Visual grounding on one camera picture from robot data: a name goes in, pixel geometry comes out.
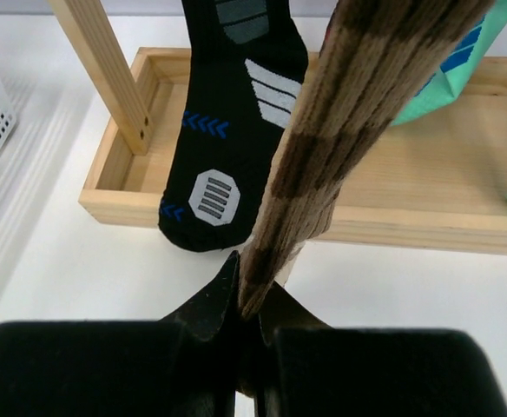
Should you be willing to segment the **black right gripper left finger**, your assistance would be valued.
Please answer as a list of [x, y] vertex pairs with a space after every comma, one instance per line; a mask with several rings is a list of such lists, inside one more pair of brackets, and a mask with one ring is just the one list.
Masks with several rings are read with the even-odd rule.
[[240, 257], [157, 321], [0, 323], [0, 416], [231, 416]]

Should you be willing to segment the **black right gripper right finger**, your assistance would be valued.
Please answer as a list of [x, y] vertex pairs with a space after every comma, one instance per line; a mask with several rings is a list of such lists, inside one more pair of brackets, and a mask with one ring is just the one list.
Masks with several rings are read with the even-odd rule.
[[332, 328], [273, 285], [259, 416], [507, 416], [484, 350], [452, 328]]

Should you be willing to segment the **black sport sock grey patches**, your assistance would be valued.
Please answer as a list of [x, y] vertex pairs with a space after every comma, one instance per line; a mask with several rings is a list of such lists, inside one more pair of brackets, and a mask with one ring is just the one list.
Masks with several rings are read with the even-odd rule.
[[160, 231], [207, 252], [253, 231], [308, 65], [286, 1], [186, 1], [191, 73]]

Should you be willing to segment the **mint green sport sock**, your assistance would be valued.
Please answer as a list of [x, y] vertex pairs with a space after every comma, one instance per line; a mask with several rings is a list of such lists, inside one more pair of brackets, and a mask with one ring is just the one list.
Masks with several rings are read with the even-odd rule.
[[414, 121], [454, 103], [506, 24], [507, 0], [497, 0], [441, 62], [432, 77], [406, 104], [392, 125]]

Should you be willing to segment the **brown tan striped sock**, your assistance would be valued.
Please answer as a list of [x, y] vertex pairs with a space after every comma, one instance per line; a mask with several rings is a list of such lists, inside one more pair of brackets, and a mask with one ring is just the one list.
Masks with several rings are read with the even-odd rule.
[[346, 177], [489, 1], [340, 1], [240, 264], [238, 308], [259, 310], [304, 241], [325, 233]]

